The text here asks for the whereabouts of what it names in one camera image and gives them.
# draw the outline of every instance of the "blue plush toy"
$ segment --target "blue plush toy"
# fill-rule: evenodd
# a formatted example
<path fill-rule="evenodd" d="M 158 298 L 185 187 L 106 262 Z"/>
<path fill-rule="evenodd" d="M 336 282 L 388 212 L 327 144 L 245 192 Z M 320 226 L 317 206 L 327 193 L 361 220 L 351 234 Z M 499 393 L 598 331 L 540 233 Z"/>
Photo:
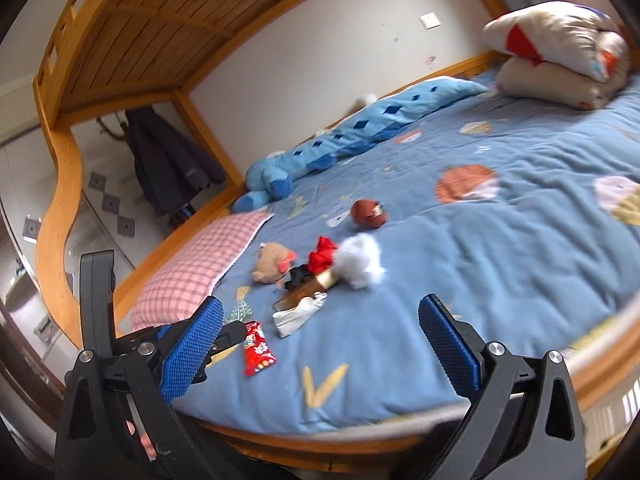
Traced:
<path fill-rule="evenodd" d="M 252 211 L 282 200 L 293 192 L 293 181 L 302 176 L 327 170 L 341 157 L 364 153 L 425 115 L 487 90 L 474 81 L 442 76 L 380 99 L 326 134 L 281 155 L 254 162 L 245 177 L 249 192 L 236 201 L 233 212 Z"/>

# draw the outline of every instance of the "toy ball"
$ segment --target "toy ball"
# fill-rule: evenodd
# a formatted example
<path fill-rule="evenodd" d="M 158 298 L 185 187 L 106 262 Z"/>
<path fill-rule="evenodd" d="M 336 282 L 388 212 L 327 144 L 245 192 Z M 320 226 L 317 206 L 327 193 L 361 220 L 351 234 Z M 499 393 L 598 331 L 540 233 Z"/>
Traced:
<path fill-rule="evenodd" d="M 384 206 L 375 200 L 356 200 L 351 206 L 351 218 L 360 227 L 379 228 L 385 224 L 388 215 Z"/>

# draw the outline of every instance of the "snack package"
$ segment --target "snack package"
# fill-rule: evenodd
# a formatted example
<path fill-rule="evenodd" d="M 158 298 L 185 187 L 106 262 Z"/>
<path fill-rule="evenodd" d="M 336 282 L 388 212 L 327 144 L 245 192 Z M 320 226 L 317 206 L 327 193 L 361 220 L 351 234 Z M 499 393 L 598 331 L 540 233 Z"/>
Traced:
<path fill-rule="evenodd" d="M 267 346 L 264 333 L 257 321 L 246 323 L 246 339 L 244 340 L 244 362 L 246 375 L 255 375 L 267 366 L 275 364 L 276 358 Z"/>

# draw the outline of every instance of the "hanging coat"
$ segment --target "hanging coat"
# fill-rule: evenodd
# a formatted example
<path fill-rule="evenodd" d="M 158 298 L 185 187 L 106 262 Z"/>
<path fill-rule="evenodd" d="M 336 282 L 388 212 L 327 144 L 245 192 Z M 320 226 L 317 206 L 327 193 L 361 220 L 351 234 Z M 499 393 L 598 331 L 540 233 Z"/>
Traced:
<path fill-rule="evenodd" d="M 156 214 L 172 214 L 225 172 L 191 139 L 172 127 L 152 107 L 125 112 L 126 141 L 145 198 Z"/>

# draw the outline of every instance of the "patterned bedding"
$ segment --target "patterned bedding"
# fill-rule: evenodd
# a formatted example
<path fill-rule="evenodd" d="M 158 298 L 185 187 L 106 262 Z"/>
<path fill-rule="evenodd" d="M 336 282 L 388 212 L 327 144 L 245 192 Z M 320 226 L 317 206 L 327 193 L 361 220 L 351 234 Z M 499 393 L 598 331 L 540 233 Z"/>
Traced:
<path fill-rule="evenodd" d="M 459 402 L 418 327 L 430 292 L 513 352 L 565 348 L 640 290 L 638 124 L 637 75 L 593 112 L 486 92 L 298 180 L 215 291 L 227 315 L 252 310 L 277 363 L 247 377 L 242 348 L 231 349 L 174 406 L 232 428 L 309 434 Z M 356 232 L 348 211 L 359 198 L 389 214 L 373 233 L 383 283 L 337 285 L 279 339 L 271 305 L 282 290 L 250 279 L 259 244 L 305 260 L 319 235 Z"/>

